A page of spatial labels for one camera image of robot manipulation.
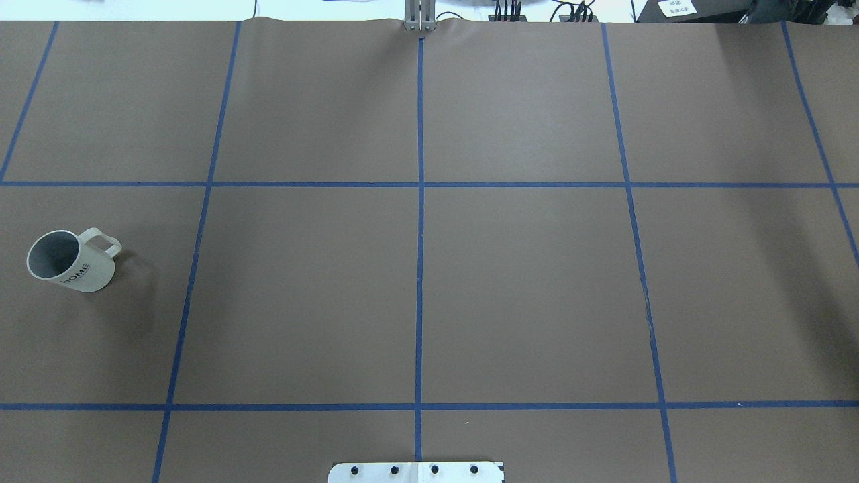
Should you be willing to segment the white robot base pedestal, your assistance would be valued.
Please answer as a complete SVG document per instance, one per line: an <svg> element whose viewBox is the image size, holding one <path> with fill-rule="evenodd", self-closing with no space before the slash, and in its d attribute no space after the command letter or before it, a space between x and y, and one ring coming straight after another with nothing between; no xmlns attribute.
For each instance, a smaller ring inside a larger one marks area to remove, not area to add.
<svg viewBox="0 0 859 483"><path fill-rule="evenodd" d="M353 462L336 464L328 482L504 482L502 462Z"/></svg>

